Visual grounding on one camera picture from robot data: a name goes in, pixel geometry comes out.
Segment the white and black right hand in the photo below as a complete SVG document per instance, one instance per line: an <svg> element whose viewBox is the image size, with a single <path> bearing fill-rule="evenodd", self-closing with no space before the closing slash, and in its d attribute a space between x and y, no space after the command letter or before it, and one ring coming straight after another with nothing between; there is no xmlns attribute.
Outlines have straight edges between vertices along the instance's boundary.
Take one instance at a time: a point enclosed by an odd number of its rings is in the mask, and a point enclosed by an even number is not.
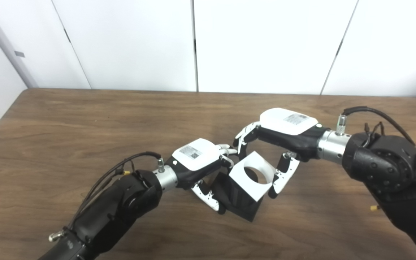
<svg viewBox="0 0 416 260"><path fill-rule="evenodd" d="M248 144L257 139L286 150L279 157L268 192L268 196L275 199L300 162L320 159L318 143L327 130L314 117L283 108L272 108L263 112L259 121L244 127L236 135L233 147L237 148L239 159L246 157Z"/></svg>

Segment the white and black left hand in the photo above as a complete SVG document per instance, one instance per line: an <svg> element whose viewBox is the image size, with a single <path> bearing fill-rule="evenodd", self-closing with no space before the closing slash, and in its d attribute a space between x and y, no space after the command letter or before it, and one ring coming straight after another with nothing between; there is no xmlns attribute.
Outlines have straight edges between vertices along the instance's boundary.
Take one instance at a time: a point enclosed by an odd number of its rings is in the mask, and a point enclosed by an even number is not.
<svg viewBox="0 0 416 260"><path fill-rule="evenodd" d="M226 212L225 206L215 198L203 179L221 168L230 171L234 166L230 156L237 154L238 151L229 144L214 144L199 138L176 149L154 173L163 192L173 188L192 190L206 205L222 215Z"/></svg>

